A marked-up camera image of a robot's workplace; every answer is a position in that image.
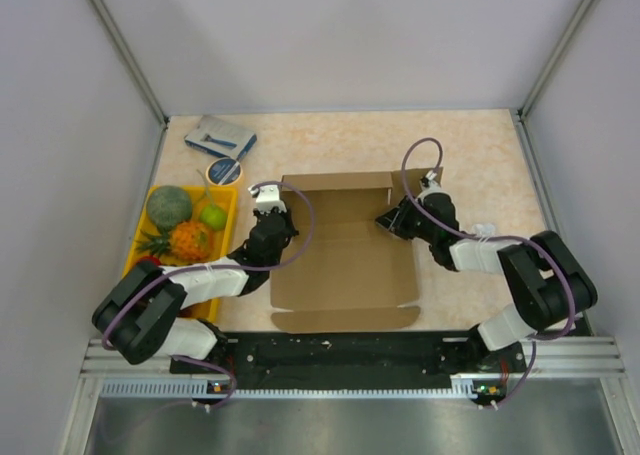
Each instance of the packaging box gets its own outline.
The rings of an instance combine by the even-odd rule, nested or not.
[[[187,146],[214,157],[240,161],[255,145],[258,136],[248,128],[205,115],[184,137]]]
[[[407,172],[414,195],[429,169]],[[271,272],[271,304],[286,311],[273,323],[289,333],[383,331],[413,324],[420,292],[412,244],[374,220],[404,196],[400,172],[285,175],[309,197],[316,213],[314,238],[295,263]],[[300,235],[282,259],[295,254],[309,232],[305,203],[282,198]]]

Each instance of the cardboard box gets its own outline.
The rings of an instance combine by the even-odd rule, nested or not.
[[[429,169],[408,171],[411,190]],[[399,172],[285,175],[316,212],[314,238],[295,263],[271,272],[272,321],[289,333],[382,331],[413,324],[420,292],[412,244],[374,220],[404,196]],[[309,210],[290,191],[282,197],[300,231],[283,260],[300,249]]]

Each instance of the cable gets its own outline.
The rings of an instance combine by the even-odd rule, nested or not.
[[[507,383],[509,382],[509,367],[507,366],[507,362],[504,358],[500,358],[500,384],[507,388]]]
[[[431,222],[433,222],[434,224],[436,224],[438,227],[442,228],[443,230],[451,233],[452,235],[460,237],[460,238],[466,238],[466,239],[469,239],[469,240],[480,240],[480,237],[478,237],[476,235],[471,235],[469,233],[461,232],[459,230],[451,228],[450,226],[448,226],[445,223],[443,223],[440,220],[438,220],[436,217],[434,217],[432,214],[430,214],[427,210],[425,210],[424,207],[422,207],[422,205],[420,205],[418,200],[411,193],[411,190],[409,189],[409,181],[407,179],[407,162],[409,160],[409,157],[411,156],[411,153],[416,149],[416,147],[418,147],[419,145],[421,145],[421,144],[423,144],[425,142],[433,142],[433,143],[435,143],[437,145],[437,147],[438,147],[438,150],[439,150],[438,163],[436,163],[436,166],[435,166],[435,168],[433,170],[437,171],[440,168],[440,165],[442,164],[442,158],[443,158],[442,144],[438,140],[436,140],[435,138],[431,138],[431,137],[422,138],[422,139],[418,140],[417,142],[415,142],[413,145],[411,145],[411,147],[409,147],[409,150],[407,150],[407,153],[405,154],[404,158],[402,159],[402,168],[401,168],[402,184],[404,186],[404,191],[405,191],[405,193],[407,195],[407,198],[409,199],[409,201],[411,203],[413,203],[413,205],[418,209],[418,211],[421,214],[423,214]],[[575,304],[575,301],[573,299],[573,293],[571,291],[571,287],[569,286],[569,281],[567,280],[567,277],[565,277],[564,273],[562,273],[562,270],[560,270],[560,267],[555,262],[555,260],[553,258],[551,258],[551,256],[540,245],[538,245],[533,240],[529,240],[528,238],[519,237],[517,235],[500,235],[500,236],[497,236],[497,237],[485,237],[484,240],[494,241],[494,242],[505,241],[505,240],[514,240],[516,242],[520,242],[520,243],[524,243],[525,245],[529,245],[531,248],[533,248],[538,253],[538,255],[540,255],[542,258],[544,258],[544,260],[551,267],[551,270],[553,270],[553,273],[555,273],[556,276],[558,277],[558,281],[560,282],[560,285],[562,285],[562,289],[564,290],[564,293],[565,293],[566,299],[567,299],[567,306],[569,308],[569,316],[567,317],[567,323],[562,328],[562,330],[560,330],[560,332],[558,332],[556,334],[550,334],[550,335],[538,335],[535,338],[537,340],[555,340],[555,339],[563,337],[567,333],[569,333],[569,331],[571,330],[571,327],[573,326],[573,323],[575,322],[576,304]]]
[[[208,266],[208,267],[203,267],[203,266],[184,267],[184,268],[181,268],[181,269],[178,269],[178,270],[174,270],[170,274],[162,274],[157,279],[152,281],[149,285],[145,286],[142,290],[140,290],[140,292],[138,292],[122,308],[122,310],[113,318],[113,320],[111,321],[111,323],[109,324],[107,329],[104,331],[104,335],[102,336],[102,346],[103,346],[103,348],[105,348],[106,350],[115,350],[109,344],[109,337],[111,336],[111,333],[113,333],[113,330],[115,329],[117,324],[120,323],[120,321],[126,315],[126,313],[129,310],[131,310],[131,308],[138,301],[140,301],[145,295],[147,295],[158,284],[160,284],[160,283],[164,282],[165,280],[167,280],[168,278],[170,278],[170,276],[177,275],[178,273],[197,271],[197,270],[211,270],[211,269],[215,269],[215,270],[236,269],[236,270],[244,270],[244,271],[266,272],[266,271],[276,270],[278,268],[286,267],[287,265],[293,263],[295,260],[300,258],[300,256],[309,247],[309,244],[311,243],[311,239],[313,237],[313,232],[315,230],[315,223],[316,223],[315,222],[315,212],[313,210],[313,206],[311,205],[311,201],[307,198],[307,196],[304,193],[302,193],[300,190],[298,190],[293,185],[290,185],[290,184],[288,184],[286,182],[275,182],[275,181],[261,182],[261,183],[258,183],[256,185],[254,185],[254,187],[255,188],[260,188],[260,187],[263,187],[265,185],[278,185],[279,187],[288,188],[289,190],[291,190],[294,193],[296,193],[296,195],[298,195],[305,202],[307,207],[309,208],[309,215],[310,215],[310,220],[311,220],[310,221],[310,226],[309,226],[309,234],[307,235],[307,238],[305,239],[304,243],[302,244],[302,247],[300,247],[300,250],[298,250],[298,252],[295,255],[293,255],[291,258],[289,258],[288,260],[286,260],[284,262],[281,262],[278,265],[271,266],[271,267],[249,267],[249,266],[244,266],[244,265],[211,265],[211,266]],[[214,365],[212,363],[205,362],[203,360],[196,360],[196,359],[193,359],[193,358],[190,358],[190,357],[185,357],[185,356],[182,356],[182,355],[173,355],[172,358],[174,360],[177,360],[177,361],[180,361],[180,362],[191,363],[192,365],[197,365],[197,366],[200,366],[200,367],[208,368],[209,370],[213,370],[214,372],[222,373],[223,375],[226,375],[227,377],[229,377],[229,380],[231,381],[231,388],[229,388],[229,391],[227,392],[226,396],[223,399],[219,400],[217,403],[210,405],[210,407],[217,410],[217,409],[223,407],[224,405],[226,405],[227,403],[229,403],[229,401],[231,400],[231,397],[233,396],[233,394],[235,393],[235,391],[236,391],[236,389],[238,387],[238,380],[236,379],[235,375],[232,372],[230,372],[230,371],[228,371],[228,370],[226,370],[226,369],[224,369],[224,368],[222,368],[222,367],[220,367],[218,365]],[[122,441],[127,436],[129,436],[133,431],[137,430],[139,427],[144,425],[146,422],[148,422],[151,418],[153,418],[159,412],[161,412],[161,411],[163,411],[163,410],[165,410],[167,408],[171,408],[171,407],[175,407],[175,406],[179,406],[179,405],[192,404],[192,403],[193,403],[192,401],[179,400],[179,401],[176,401],[176,402],[170,402],[170,403],[164,404],[164,405],[156,408],[155,410],[152,410],[150,413],[148,413],[147,415],[142,417],[140,420],[136,421],[131,428],[129,428],[126,432],[121,433],[117,437],[110,437],[109,435],[107,435],[106,428],[104,426],[104,420],[101,419],[100,423],[99,423],[100,435],[102,436],[102,438],[105,441],[105,443],[107,443],[108,445],[115,445],[115,444],[119,443],[120,441]]]
[[[209,362],[204,362],[202,360],[194,360],[192,358],[189,357],[183,357],[180,355],[175,355],[173,357],[175,360],[179,360],[181,362],[188,362],[188,363],[192,363],[194,365],[198,365],[204,368],[208,368],[209,370],[214,370],[216,372],[220,372],[224,375],[226,375],[227,377],[229,377],[229,380],[231,380],[231,388],[229,389],[229,391],[227,392],[227,395],[222,398],[222,399],[211,399],[211,401],[215,401],[215,400],[219,400],[217,403],[215,404],[211,404],[209,405],[210,408],[208,408],[207,410],[217,410],[218,408],[224,406],[225,404],[227,404],[229,402],[229,400],[231,400],[231,397],[233,396],[234,392],[236,391],[236,388],[238,386],[238,381],[236,379],[236,377],[233,375],[233,373],[229,372],[228,370],[218,366],[218,365],[214,365],[212,363]],[[99,422],[98,422],[98,429],[99,429],[99,433],[100,436],[102,437],[102,439],[104,440],[104,442],[107,445],[117,445],[118,443],[120,443],[122,440],[124,440],[126,437],[128,437],[129,435],[131,435],[132,432],[134,432],[135,430],[137,430],[138,428],[140,428],[142,425],[144,425],[145,423],[147,423],[149,420],[151,420],[153,417],[155,417],[158,413],[164,411],[167,408],[172,408],[172,407],[177,407],[177,406],[181,406],[181,405],[193,405],[193,401],[192,400],[177,400],[174,402],[169,402],[169,403],[165,403],[163,405],[161,405],[160,407],[151,410],[149,413],[147,413],[144,417],[140,418],[139,420],[136,420],[133,425],[131,427],[129,427],[125,432],[119,434],[116,437],[112,437],[110,435],[107,434],[107,429],[105,427],[105,421],[104,418],[101,417],[101,413],[98,414],[99,417]]]
[[[122,307],[122,310],[120,310],[120,312],[118,312],[118,314],[115,317],[113,317],[113,320],[107,326],[106,330],[104,331],[104,334],[102,335],[102,347],[105,350],[115,350],[109,344],[109,338],[111,337],[111,334],[113,333],[113,330],[116,328],[118,323],[120,323],[122,321],[122,319],[127,314],[127,312],[129,310],[131,310],[136,303],[138,303],[140,300],[142,300],[151,290],[153,290],[155,287],[157,287],[158,285],[163,283],[165,280],[168,280],[170,277],[173,277],[173,276],[178,275],[180,273],[196,272],[196,271],[199,271],[199,270],[232,269],[232,270],[244,270],[246,272],[269,272],[271,270],[276,270],[278,268],[286,267],[287,265],[290,265],[291,263],[295,262],[298,258],[300,258],[300,256],[307,250],[307,248],[309,247],[309,244],[311,243],[311,238],[313,236],[313,231],[315,230],[315,225],[316,225],[315,212],[313,211],[313,206],[311,205],[311,201],[307,198],[307,196],[304,193],[302,193],[300,190],[298,190],[293,185],[290,185],[290,184],[288,184],[286,182],[275,182],[275,181],[261,182],[261,183],[258,183],[256,185],[254,185],[254,187],[255,188],[260,188],[260,187],[264,187],[265,185],[278,185],[279,187],[288,188],[289,190],[294,192],[296,195],[298,195],[300,198],[302,198],[302,200],[307,205],[307,207],[309,207],[309,215],[310,215],[310,219],[311,219],[311,223],[310,223],[310,227],[309,227],[309,234],[307,235],[307,238],[305,239],[304,243],[302,244],[302,247],[300,247],[300,250],[298,250],[298,252],[295,255],[293,255],[289,260],[281,262],[281,263],[279,263],[277,265],[273,265],[271,267],[249,267],[249,266],[244,266],[244,265],[231,265],[231,264],[229,264],[229,265],[204,265],[204,266],[203,265],[196,265],[196,266],[192,265],[192,266],[188,266],[188,267],[179,268],[177,270],[173,270],[170,273],[163,273],[158,278],[153,280],[151,283],[146,285],[136,295],[134,295],[131,298],[131,300],[129,300],[127,302],[127,304],[124,307]]]
[[[444,150],[443,150],[442,144],[440,143],[439,140],[436,140],[435,138],[432,138],[432,137],[425,137],[425,138],[422,138],[422,139],[416,141],[415,143],[413,143],[409,147],[409,149],[407,150],[407,153],[405,153],[404,158],[402,159],[402,167],[401,167],[401,170],[400,170],[400,172],[402,174],[402,185],[404,187],[404,191],[405,191],[405,194],[407,195],[407,198],[409,199],[409,201],[416,207],[416,209],[422,215],[427,217],[431,222],[436,224],[441,229],[451,233],[452,235],[460,237],[460,238],[465,238],[465,239],[469,239],[469,240],[479,240],[480,237],[477,237],[475,235],[470,235],[468,233],[464,233],[464,232],[461,232],[461,231],[456,230],[454,228],[451,228],[450,226],[448,226],[445,223],[443,223],[440,220],[438,220],[436,217],[434,217],[432,214],[430,214],[427,210],[425,210],[424,207],[422,207],[422,205],[420,205],[418,200],[411,193],[411,190],[409,188],[409,181],[407,179],[407,162],[409,161],[409,157],[411,156],[413,151],[419,145],[422,145],[423,143],[426,143],[426,142],[434,143],[438,147],[438,161],[437,161],[435,167],[433,168],[433,171],[436,172],[440,168],[440,165],[442,165],[442,159],[444,157]],[[575,322],[576,305],[575,305],[575,300],[573,299],[573,292],[571,291],[571,286],[569,285],[569,281],[567,280],[567,277],[564,275],[564,273],[562,273],[562,270],[560,270],[560,267],[555,262],[555,260],[553,260],[553,258],[551,258],[551,256],[540,245],[538,245],[533,240],[529,240],[528,238],[519,237],[517,235],[501,235],[501,236],[497,236],[497,237],[488,237],[488,238],[485,238],[485,240],[496,241],[496,242],[497,241],[505,241],[505,240],[514,240],[516,242],[523,243],[525,245],[530,246],[531,248],[533,248],[538,253],[538,255],[540,255],[549,264],[549,266],[551,267],[551,270],[553,270],[553,273],[556,275],[556,277],[558,277],[558,281],[560,282],[560,285],[562,285],[562,289],[563,289],[563,291],[565,293],[566,300],[567,300],[567,306],[568,306],[568,309],[569,309],[569,315],[567,317],[567,323],[562,328],[562,330],[560,330],[558,333],[553,333],[553,334],[549,334],[549,335],[536,335],[536,336],[533,336],[531,338],[535,339],[535,340],[555,340],[555,339],[563,337],[567,333],[569,333],[569,331],[571,330],[571,327],[573,326],[573,324]],[[531,351],[531,359],[529,361],[529,365],[525,369],[525,371],[522,374],[522,377],[520,378],[520,380],[518,380],[518,383],[516,383],[515,387],[513,387],[513,389],[507,394],[507,396],[504,399],[502,399],[500,402],[495,404],[496,408],[504,405],[507,401],[511,400],[511,398],[516,393],[518,393],[520,391],[520,389],[522,388],[522,385],[524,384],[525,380],[527,379],[527,377],[531,373],[531,370],[533,369],[533,364],[535,363],[535,360],[536,360],[536,353],[537,353],[537,346],[536,346],[535,341],[532,340],[531,346],[532,346],[532,351]]]

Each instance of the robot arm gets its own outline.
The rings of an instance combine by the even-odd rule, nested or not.
[[[423,190],[417,197],[420,205],[459,231],[451,197],[429,175],[421,180],[421,185]],[[472,359],[480,360],[490,352],[546,330],[568,317],[566,295],[558,277],[555,274],[545,277],[541,272],[549,271],[551,267],[523,243],[456,236],[427,219],[406,197],[376,222],[400,238],[426,241],[435,261],[448,270],[474,270],[505,276],[513,304],[471,329],[468,349]],[[551,256],[567,278],[576,312],[593,306],[597,301],[596,289],[558,234],[545,231],[531,237],[531,241]]]
[[[226,338],[215,326],[178,318],[180,310],[214,298],[253,292],[268,280],[269,272],[245,271],[240,266],[278,265],[283,250],[298,234],[275,185],[250,189],[250,192],[256,198],[253,213],[257,222],[240,247],[220,260],[191,265],[187,270],[139,262],[96,309],[92,323],[104,333],[142,288],[163,274],[169,275],[168,280],[156,286],[148,297],[124,315],[109,338],[129,363],[142,363],[156,354],[202,360],[214,347],[224,345]],[[211,269],[215,265],[228,268]]]

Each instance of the beige countertop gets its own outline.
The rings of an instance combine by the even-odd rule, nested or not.
[[[255,130],[258,142],[242,161],[238,218],[232,248],[254,224],[253,201],[245,188],[283,174],[381,171],[400,167],[418,138],[433,136],[444,146],[442,185],[456,206],[461,229],[491,222],[499,234],[531,236],[544,228],[536,196],[507,110],[272,113],[220,116]],[[156,184],[200,185],[196,169],[213,157],[183,141],[200,117],[173,117],[155,178]],[[425,145],[412,167],[435,163]],[[433,262],[427,245],[415,241],[421,314],[412,330],[466,329],[511,301],[503,277],[452,273]],[[269,284],[256,292],[223,299],[217,324],[222,330],[276,330],[270,315]]]

